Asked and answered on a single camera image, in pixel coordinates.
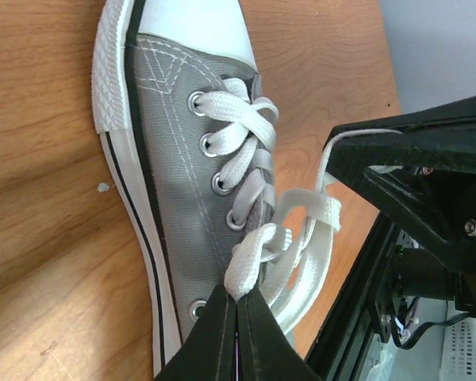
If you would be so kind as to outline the grey canvas sneaker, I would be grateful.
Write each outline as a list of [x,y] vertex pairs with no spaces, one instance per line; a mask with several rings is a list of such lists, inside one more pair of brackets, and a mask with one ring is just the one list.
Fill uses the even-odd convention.
[[91,73],[94,124],[145,262],[152,363],[159,372],[187,339],[232,249],[269,222],[262,198],[234,210],[230,155],[205,114],[227,79],[257,101],[261,78],[237,1],[108,1]]

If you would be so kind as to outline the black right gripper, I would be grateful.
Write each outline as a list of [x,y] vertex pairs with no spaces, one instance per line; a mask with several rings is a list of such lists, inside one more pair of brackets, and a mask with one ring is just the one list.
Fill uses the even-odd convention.
[[[476,318],[471,289],[455,272],[476,272],[476,167],[368,167],[364,177],[371,202],[432,255],[405,233],[383,245],[374,276],[374,332],[380,340],[411,349],[433,326]],[[422,298],[453,302],[457,315],[417,325]]]

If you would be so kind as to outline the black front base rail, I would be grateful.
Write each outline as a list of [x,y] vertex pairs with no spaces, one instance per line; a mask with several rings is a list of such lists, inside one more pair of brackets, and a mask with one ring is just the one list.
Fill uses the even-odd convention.
[[389,337],[390,262],[399,234],[378,215],[305,358],[321,379],[358,380],[374,336]]

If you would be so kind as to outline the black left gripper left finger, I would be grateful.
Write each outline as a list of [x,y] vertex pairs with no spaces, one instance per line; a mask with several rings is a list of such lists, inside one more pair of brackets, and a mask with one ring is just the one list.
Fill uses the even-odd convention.
[[155,380],[234,380],[236,312],[235,300],[216,286],[190,335]]

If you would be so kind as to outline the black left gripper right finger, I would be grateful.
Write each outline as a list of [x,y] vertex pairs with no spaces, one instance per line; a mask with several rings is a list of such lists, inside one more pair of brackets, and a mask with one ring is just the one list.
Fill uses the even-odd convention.
[[239,380],[318,380],[296,353],[261,294],[237,304]]

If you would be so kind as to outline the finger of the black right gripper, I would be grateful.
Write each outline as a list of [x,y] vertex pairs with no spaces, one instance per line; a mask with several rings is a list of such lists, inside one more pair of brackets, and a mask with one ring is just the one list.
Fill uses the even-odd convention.
[[338,125],[328,172],[357,180],[373,166],[476,174],[476,96],[428,110]]

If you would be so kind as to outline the white shoelace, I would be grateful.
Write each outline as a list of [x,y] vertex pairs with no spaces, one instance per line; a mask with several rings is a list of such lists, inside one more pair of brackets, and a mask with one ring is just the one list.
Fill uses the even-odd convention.
[[278,197],[273,185],[274,125],[279,111],[266,97],[254,98],[237,78],[221,90],[194,92],[189,106],[198,116],[226,122],[207,133],[200,149],[208,157],[232,158],[212,177],[213,191],[236,191],[226,215],[228,227],[243,230],[257,202],[272,210],[270,219],[247,233],[232,250],[225,272],[226,291],[239,301],[258,287],[284,333],[306,315],[326,280],[334,235],[340,230],[341,203],[328,195],[334,178],[327,166],[334,145],[346,138],[377,134],[399,136],[392,129],[358,129],[339,133],[325,146],[312,190],[293,188]]

